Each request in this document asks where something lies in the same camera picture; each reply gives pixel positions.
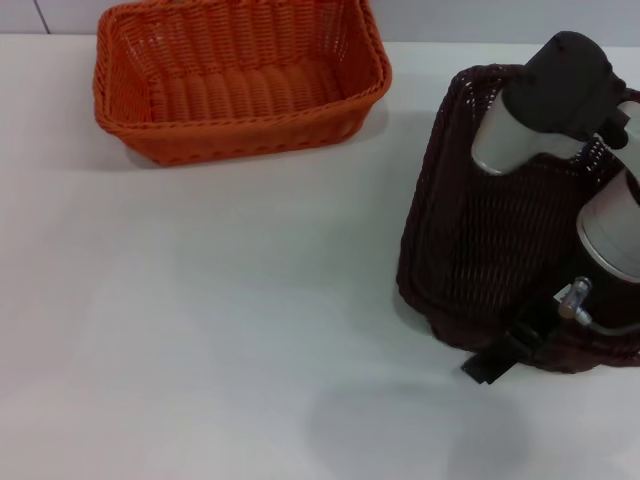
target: wicker basket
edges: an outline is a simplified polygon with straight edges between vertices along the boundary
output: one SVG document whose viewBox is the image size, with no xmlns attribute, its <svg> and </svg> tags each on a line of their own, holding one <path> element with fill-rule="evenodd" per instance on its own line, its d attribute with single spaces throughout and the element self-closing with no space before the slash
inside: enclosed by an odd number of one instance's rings
<svg viewBox="0 0 640 480">
<path fill-rule="evenodd" d="M 367 0 L 149 1 L 98 27 L 96 120 L 164 166 L 340 142 L 390 84 Z"/>
<path fill-rule="evenodd" d="M 572 254 L 582 205 L 622 164 L 598 142 L 573 160 L 538 156 L 517 172 L 493 177 L 476 168 L 471 143 L 484 113 L 515 66 L 458 74 L 438 112 L 398 269 L 404 299 L 424 313 L 435 336 L 478 351 L 503 335 L 503 312 L 519 305 L 543 272 Z M 637 92 L 628 92 L 640 99 Z M 606 326 L 638 321 L 640 286 L 624 285 L 587 303 Z M 532 360 L 544 369 L 579 372 L 598 364 L 640 365 L 640 334 L 598 335 L 573 323 Z"/>
</svg>

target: orange wicker basket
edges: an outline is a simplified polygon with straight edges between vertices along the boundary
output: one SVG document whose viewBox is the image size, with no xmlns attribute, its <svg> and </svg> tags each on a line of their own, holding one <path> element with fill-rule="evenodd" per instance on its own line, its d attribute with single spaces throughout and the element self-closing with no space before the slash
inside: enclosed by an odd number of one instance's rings
<svg viewBox="0 0 640 480">
<path fill-rule="evenodd" d="M 390 84 L 367 0 L 152 0 L 98 27 L 96 120 L 164 166 L 340 142 Z"/>
</svg>

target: white table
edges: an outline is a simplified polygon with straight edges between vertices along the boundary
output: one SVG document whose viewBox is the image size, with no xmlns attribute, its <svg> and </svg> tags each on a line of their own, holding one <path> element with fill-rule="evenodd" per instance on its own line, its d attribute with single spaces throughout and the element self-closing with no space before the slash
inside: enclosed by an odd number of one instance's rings
<svg viewBox="0 0 640 480">
<path fill-rule="evenodd" d="M 640 478 L 640 371 L 480 387 L 394 290 L 449 80 L 536 47 L 388 44 L 346 144 L 172 170 L 95 124 L 94 50 L 0 36 L 0 478 Z"/>
</svg>

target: dark brown wicker basket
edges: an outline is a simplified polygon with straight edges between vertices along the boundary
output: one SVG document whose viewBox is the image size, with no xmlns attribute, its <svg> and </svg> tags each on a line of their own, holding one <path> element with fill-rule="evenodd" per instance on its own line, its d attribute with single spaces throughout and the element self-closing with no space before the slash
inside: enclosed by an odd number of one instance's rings
<svg viewBox="0 0 640 480">
<path fill-rule="evenodd" d="M 502 314 L 521 303 L 541 274 L 577 247 L 576 216 L 622 164 L 593 142 L 572 160 L 540 155 L 494 177 L 470 149 L 484 113 L 517 66 L 460 72 L 438 112 L 407 218 L 398 267 L 403 298 L 426 315 L 434 335 L 478 351 L 508 327 Z M 638 92 L 629 91 L 640 99 Z M 588 304 L 606 326 L 638 321 L 640 286 Z M 596 365 L 640 365 L 640 334 L 606 337 L 564 324 L 532 365 L 568 373 Z"/>
</svg>

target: white wall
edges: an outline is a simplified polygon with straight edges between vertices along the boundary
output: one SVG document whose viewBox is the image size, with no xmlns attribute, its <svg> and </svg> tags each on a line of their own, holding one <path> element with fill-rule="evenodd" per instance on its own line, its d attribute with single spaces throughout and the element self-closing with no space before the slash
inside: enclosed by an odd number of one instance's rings
<svg viewBox="0 0 640 480">
<path fill-rule="evenodd" d="M 0 0 L 0 32 L 46 33 L 32 0 Z"/>
<path fill-rule="evenodd" d="M 93 33 L 124 0 L 38 0 L 52 33 Z M 640 46 L 635 0 L 371 0 L 385 40 L 543 43 L 577 30 L 602 45 Z M 0 31 L 41 31 L 32 0 L 0 0 Z"/>
<path fill-rule="evenodd" d="M 637 0 L 370 0 L 385 40 L 544 43 L 575 30 L 640 46 Z"/>
</svg>

